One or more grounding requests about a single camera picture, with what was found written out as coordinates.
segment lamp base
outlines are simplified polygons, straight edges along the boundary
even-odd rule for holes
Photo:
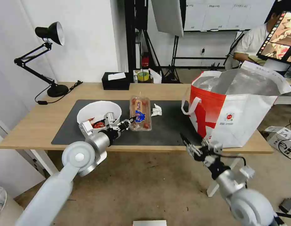
[[[65,85],[57,85],[57,86],[51,86],[47,90],[47,95],[50,97],[60,97],[64,96],[68,93],[69,89]]]

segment black desk mat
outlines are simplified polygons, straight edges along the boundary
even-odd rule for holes
[[[81,108],[97,100],[77,100],[63,122],[52,144],[71,144],[75,141],[84,141],[78,123],[77,114]],[[128,119],[129,100],[111,100],[121,107],[122,115],[120,120]],[[189,117],[181,111],[181,101],[179,100],[151,100],[151,109],[154,103],[162,108],[162,116],[152,117],[151,131],[124,131],[121,137],[116,139],[113,145],[140,145],[140,146],[183,146],[180,132],[190,141],[200,144]],[[185,102],[185,109],[188,109],[188,102]]]

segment white bowl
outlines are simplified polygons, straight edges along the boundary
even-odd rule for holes
[[[104,119],[104,115],[108,112],[114,113],[116,119],[115,124],[118,124],[122,113],[120,106],[111,101],[104,100],[96,101],[83,107],[77,114],[77,123],[80,124],[81,122],[85,122],[93,117],[95,121],[100,121]]]

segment lamp shade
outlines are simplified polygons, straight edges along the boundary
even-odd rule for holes
[[[48,28],[36,27],[35,33],[42,39],[49,38],[59,45],[64,45],[65,38],[60,22],[54,22]]]

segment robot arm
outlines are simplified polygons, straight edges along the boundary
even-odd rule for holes
[[[235,174],[220,160],[221,144],[203,140],[202,146],[197,147],[183,134],[180,135],[187,152],[210,170],[212,179],[219,184],[221,196],[229,205],[233,217],[243,226],[269,226],[274,222],[284,224],[265,196],[255,190],[246,189],[246,181],[254,175],[253,169],[244,166]]]
[[[16,222],[16,226],[49,226],[64,206],[72,192],[73,179],[94,170],[107,157],[106,148],[128,130],[135,117],[113,124],[113,113],[105,115],[106,130],[85,135],[86,140],[74,142],[66,147],[62,154],[64,168],[50,176]]]

